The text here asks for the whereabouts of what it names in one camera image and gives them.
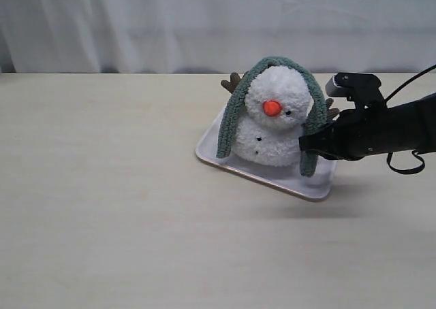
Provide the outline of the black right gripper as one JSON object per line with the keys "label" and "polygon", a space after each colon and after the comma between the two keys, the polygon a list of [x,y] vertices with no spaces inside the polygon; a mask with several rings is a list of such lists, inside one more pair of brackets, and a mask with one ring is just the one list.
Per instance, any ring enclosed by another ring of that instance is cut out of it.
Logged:
{"label": "black right gripper", "polygon": [[327,159],[358,161],[395,151],[395,113],[392,108],[342,111],[319,131],[298,139],[302,152]]}

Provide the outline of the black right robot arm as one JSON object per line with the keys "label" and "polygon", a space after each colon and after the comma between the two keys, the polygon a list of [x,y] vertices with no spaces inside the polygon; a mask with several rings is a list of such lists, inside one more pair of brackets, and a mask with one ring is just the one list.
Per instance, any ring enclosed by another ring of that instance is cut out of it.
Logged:
{"label": "black right robot arm", "polygon": [[300,150],[328,160],[417,150],[435,152],[435,94],[391,108],[347,109],[315,133],[299,138]]}

